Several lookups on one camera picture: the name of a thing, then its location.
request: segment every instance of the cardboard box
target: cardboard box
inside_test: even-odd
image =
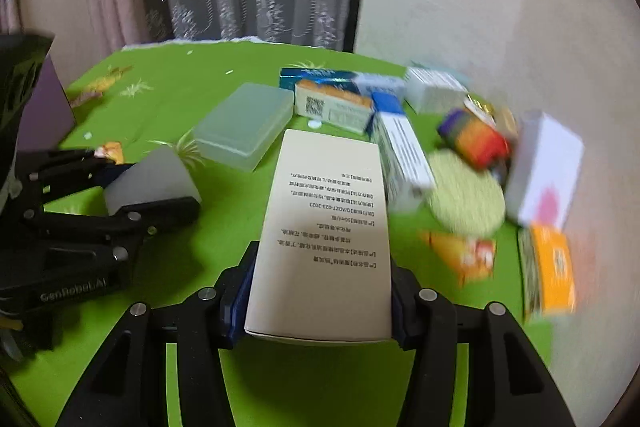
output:
[[[553,227],[518,231],[524,313],[527,321],[571,313],[575,286],[567,240]]]
[[[373,103],[350,91],[300,80],[296,84],[296,114],[364,134],[373,115]]]
[[[385,195],[375,144],[285,131],[245,330],[294,343],[391,337]]]
[[[406,101],[417,113],[448,113],[462,107],[466,87],[447,71],[406,68]]]
[[[280,88],[293,91],[300,80],[311,80],[316,84],[337,87],[369,98],[373,92],[388,92],[402,101],[406,93],[406,82],[398,76],[306,68],[280,70]]]
[[[413,212],[435,187],[431,168],[399,100],[374,93],[371,141],[380,147],[389,212]]]
[[[527,113],[504,190],[510,219],[562,229],[580,174],[580,137],[548,114]]]

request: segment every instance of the qr code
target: qr code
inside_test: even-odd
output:
[[[306,113],[314,114],[316,116],[322,116],[322,110],[324,109],[324,100],[318,100],[312,96],[306,97]]]

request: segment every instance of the table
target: table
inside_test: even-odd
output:
[[[78,127],[63,148],[98,147],[118,140],[125,159],[135,162],[158,146],[151,140],[177,143],[218,102],[240,84],[277,85],[283,66],[321,67],[402,76],[404,68],[359,55],[285,44],[255,42],[182,42],[123,50],[85,73],[69,88],[77,94],[112,68],[133,66],[105,95],[76,108]],[[437,116],[407,110],[425,151],[438,142]],[[294,117],[289,127],[310,130]],[[324,124],[318,132],[351,138],[357,135]],[[80,305],[56,316],[56,349],[38,353],[12,372],[12,380],[42,427],[52,427],[65,402],[113,325],[135,301],[154,307],[182,301],[220,272],[234,266],[250,240],[260,238],[264,211],[282,136],[254,172],[242,172],[206,161],[191,169],[202,195],[196,224],[146,243],[127,290]],[[50,210],[105,212],[99,189],[50,204]],[[418,230],[441,229],[427,208],[390,216],[393,256],[423,286],[456,303],[484,307],[503,302],[522,317],[522,282],[516,249],[516,227],[505,224],[495,234],[494,277],[460,288],[456,276],[418,238]],[[525,327],[548,363],[551,326]],[[413,363],[413,353],[397,344],[356,347],[303,347],[243,339],[233,351],[221,351],[231,408],[238,427],[354,426],[388,427],[398,419]],[[180,425],[175,346],[167,351],[167,394],[170,425]],[[451,425],[462,426],[466,404],[466,347],[458,348],[456,396]]]

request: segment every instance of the orange box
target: orange box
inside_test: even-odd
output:
[[[303,79],[296,83],[296,114],[364,134],[373,115],[370,98]]]
[[[518,232],[525,319],[571,313],[575,309],[574,274],[566,237],[543,225]]]

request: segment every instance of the green round sponge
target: green round sponge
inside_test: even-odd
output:
[[[504,222],[504,196],[488,171],[476,172],[449,149],[427,158],[436,187],[431,193],[431,212],[451,232],[489,237]]]

